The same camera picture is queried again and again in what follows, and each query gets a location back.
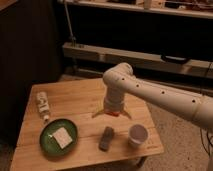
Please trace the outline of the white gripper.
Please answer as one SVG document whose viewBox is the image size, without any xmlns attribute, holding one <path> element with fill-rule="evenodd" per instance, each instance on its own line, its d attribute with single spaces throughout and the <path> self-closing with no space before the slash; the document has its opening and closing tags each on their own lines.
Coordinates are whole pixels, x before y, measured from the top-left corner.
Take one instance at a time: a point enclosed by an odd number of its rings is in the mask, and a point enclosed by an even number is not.
<svg viewBox="0 0 213 171">
<path fill-rule="evenodd" d="M 127 111 L 124 110 L 124 100 L 123 99 L 109 99 L 107 97 L 104 98 L 104 109 L 97 111 L 92 114 L 92 118 L 95 118 L 99 115 L 105 114 L 106 112 L 121 112 L 123 116 L 126 116 L 129 119 L 132 119 L 131 115 Z"/>
</svg>

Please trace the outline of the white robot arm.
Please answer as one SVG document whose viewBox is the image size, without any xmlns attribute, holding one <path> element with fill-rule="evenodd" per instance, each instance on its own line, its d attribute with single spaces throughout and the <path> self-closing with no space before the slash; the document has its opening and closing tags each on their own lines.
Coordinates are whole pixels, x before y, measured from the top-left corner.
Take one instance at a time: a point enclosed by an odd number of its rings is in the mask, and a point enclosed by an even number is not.
<svg viewBox="0 0 213 171">
<path fill-rule="evenodd" d="M 92 117 L 101 114 L 130 117 L 125 111 L 125 94 L 152 103 L 206 131 L 208 151 L 207 171 L 213 171 L 213 97 L 138 79 L 128 63 L 120 63 L 103 73 L 106 94 L 103 107 Z"/>
</svg>

